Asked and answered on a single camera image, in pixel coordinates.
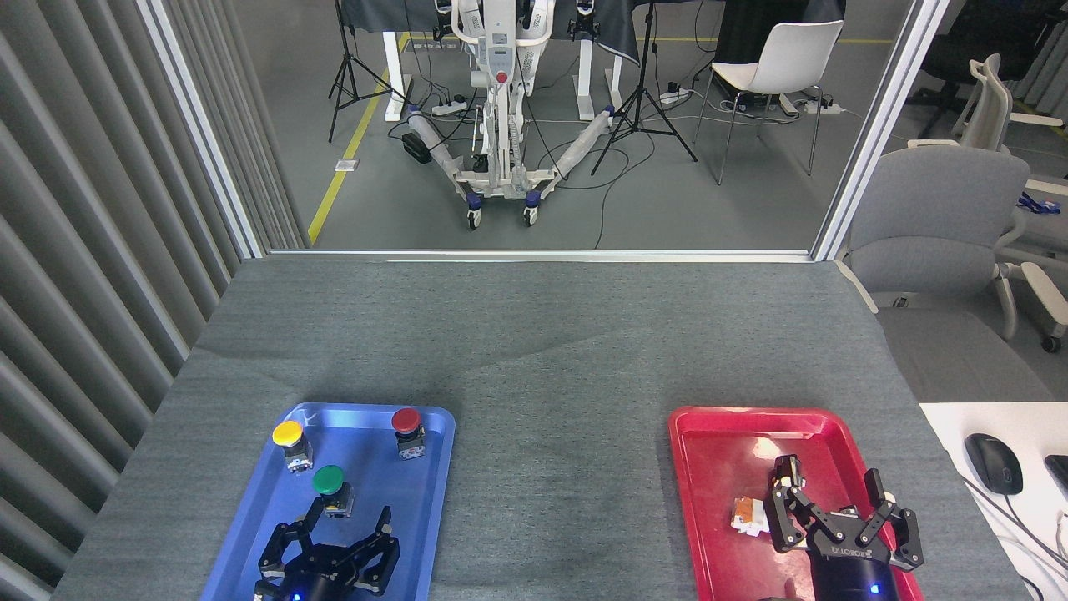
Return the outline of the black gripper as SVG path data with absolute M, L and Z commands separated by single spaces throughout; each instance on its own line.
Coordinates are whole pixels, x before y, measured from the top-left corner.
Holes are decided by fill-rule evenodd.
M 257 563 L 260 574 L 267 578 L 267 597 L 347 600 L 356 588 L 384 596 L 400 559 L 400 540 L 393 536 L 390 525 L 392 507 L 384 506 L 374 532 L 350 548 L 313 547 L 310 533 L 324 505 L 324 499 L 313 499 L 303 518 L 274 525 Z M 284 564 L 284 552 L 292 543 L 300 544 L 304 553 Z
M 779 553 L 808 550 L 814 597 L 817 600 L 899 600 L 892 566 L 913 571 L 924 563 L 918 539 L 918 517 L 889 493 L 878 469 L 864 474 L 874 512 L 859 532 L 859 545 L 828 547 L 814 543 L 819 529 L 831 543 L 839 543 L 839 528 L 830 515 L 801 488 L 771 488 L 768 518 L 772 544 Z M 876 544 L 878 533 L 890 522 L 896 547 Z

